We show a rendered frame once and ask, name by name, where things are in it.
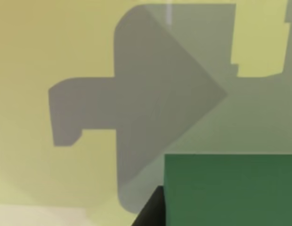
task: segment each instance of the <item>yellow surface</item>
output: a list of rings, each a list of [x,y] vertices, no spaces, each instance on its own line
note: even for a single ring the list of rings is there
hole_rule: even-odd
[[[237,2],[232,63],[239,64],[238,76],[282,71],[287,0],[173,2]],[[48,89],[68,78],[113,76],[114,29],[144,3],[165,1],[0,0],[0,203],[45,206],[68,187],[65,202],[88,204],[97,225],[133,221],[117,200],[115,132],[85,131],[74,146],[55,148]],[[91,194],[99,197],[94,206]]]

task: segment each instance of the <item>black object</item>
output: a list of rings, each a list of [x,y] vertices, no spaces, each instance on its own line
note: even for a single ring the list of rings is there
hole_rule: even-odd
[[[163,186],[158,186],[131,226],[166,226]]]

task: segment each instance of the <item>green board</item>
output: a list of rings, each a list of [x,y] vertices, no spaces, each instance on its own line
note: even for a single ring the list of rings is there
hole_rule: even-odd
[[[166,155],[167,226],[291,226],[292,155]]]

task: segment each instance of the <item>green square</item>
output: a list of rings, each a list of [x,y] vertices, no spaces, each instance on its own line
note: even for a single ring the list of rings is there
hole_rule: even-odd
[[[292,226],[292,155],[166,155],[167,226]]]

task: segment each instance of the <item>white vertical mark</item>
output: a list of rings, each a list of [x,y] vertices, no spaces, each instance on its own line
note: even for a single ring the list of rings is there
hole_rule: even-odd
[[[166,23],[171,27],[172,25],[172,0],[167,0],[166,7]]]

